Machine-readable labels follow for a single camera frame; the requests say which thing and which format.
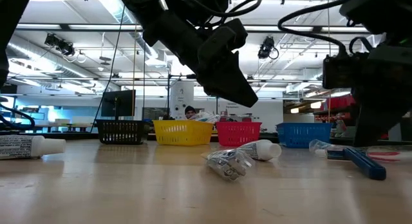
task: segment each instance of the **plastic basket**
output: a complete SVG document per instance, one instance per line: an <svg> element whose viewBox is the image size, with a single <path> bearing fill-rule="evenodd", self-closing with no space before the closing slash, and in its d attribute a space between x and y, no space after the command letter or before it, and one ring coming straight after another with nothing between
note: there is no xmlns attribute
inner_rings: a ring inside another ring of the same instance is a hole
<svg viewBox="0 0 412 224"><path fill-rule="evenodd" d="M141 144L144 122L136 120L96 120L103 144Z"/></svg>
<svg viewBox="0 0 412 224"><path fill-rule="evenodd" d="M219 144L239 147L259 140L261 122L217 122Z"/></svg>
<svg viewBox="0 0 412 224"><path fill-rule="evenodd" d="M285 147L309 148L309 142L329 142L332 124L282 123L277 125L279 143Z"/></svg>
<svg viewBox="0 0 412 224"><path fill-rule="evenodd" d="M153 121L159 144L194 146L211 142L213 124L193 120Z"/></svg>

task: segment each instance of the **person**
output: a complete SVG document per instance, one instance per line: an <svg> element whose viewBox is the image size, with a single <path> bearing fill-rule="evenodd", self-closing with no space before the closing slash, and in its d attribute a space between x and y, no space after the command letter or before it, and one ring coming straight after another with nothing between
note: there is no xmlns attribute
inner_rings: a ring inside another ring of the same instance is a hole
<svg viewBox="0 0 412 224"><path fill-rule="evenodd" d="M187 106L185 109L185 115L187 119L190 119L193 115L196 114L196 110L192 106Z"/></svg>

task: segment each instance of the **label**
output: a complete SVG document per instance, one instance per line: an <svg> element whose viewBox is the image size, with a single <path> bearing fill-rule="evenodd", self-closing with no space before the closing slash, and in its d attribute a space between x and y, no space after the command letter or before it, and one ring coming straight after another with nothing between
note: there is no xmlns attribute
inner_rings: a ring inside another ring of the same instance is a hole
<svg viewBox="0 0 412 224"><path fill-rule="evenodd" d="M34 136L0 136L0 158L31 158Z"/></svg>
<svg viewBox="0 0 412 224"><path fill-rule="evenodd" d="M252 159L259 160L257 146L257 143L249 143L246 146L239 147L239 149L246 152Z"/></svg>

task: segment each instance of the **white tube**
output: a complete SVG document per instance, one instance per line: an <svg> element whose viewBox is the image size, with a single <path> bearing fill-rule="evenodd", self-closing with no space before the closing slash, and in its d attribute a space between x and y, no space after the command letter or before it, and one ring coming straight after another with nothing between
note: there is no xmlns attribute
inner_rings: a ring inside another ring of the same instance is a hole
<svg viewBox="0 0 412 224"><path fill-rule="evenodd" d="M279 144L273 144L270 140L258 140L238 147L246 152L252 159L267 161L277 158L282 154Z"/></svg>
<svg viewBox="0 0 412 224"><path fill-rule="evenodd" d="M65 140L46 139L43 136L0 136L0 160L40 158L46 154L63 153Z"/></svg>

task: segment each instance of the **computer screen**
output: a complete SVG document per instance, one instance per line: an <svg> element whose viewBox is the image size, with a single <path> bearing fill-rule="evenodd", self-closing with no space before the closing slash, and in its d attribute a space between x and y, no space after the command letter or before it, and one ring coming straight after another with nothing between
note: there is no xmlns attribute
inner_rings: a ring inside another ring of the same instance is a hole
<svg viewBox="0 0 412 224"><path fill-rule="evenodd" d="M136 90L114 91L103 94L102 117L135 115Z"/></svg>

